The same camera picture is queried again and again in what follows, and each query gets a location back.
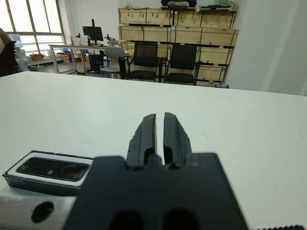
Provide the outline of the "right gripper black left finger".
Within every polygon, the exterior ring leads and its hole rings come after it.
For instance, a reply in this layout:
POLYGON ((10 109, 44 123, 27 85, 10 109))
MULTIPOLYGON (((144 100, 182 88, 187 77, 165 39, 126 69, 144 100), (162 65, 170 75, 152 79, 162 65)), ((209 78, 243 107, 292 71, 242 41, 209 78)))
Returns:
POLYGON ((156 114, 145 116, 130 140, 126 164, 131 168, 142 168, 151 155, 157 153, 156 114))

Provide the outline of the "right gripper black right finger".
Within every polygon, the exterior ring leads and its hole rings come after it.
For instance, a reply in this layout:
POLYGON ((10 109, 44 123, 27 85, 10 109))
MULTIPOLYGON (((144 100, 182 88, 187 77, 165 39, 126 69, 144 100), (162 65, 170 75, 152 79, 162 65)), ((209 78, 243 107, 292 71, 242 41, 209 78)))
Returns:
POLYGON ((177 116, 169 112, 164 116, 163 149, 167 168, 181 168, 192 153, 187 133, 177 116))

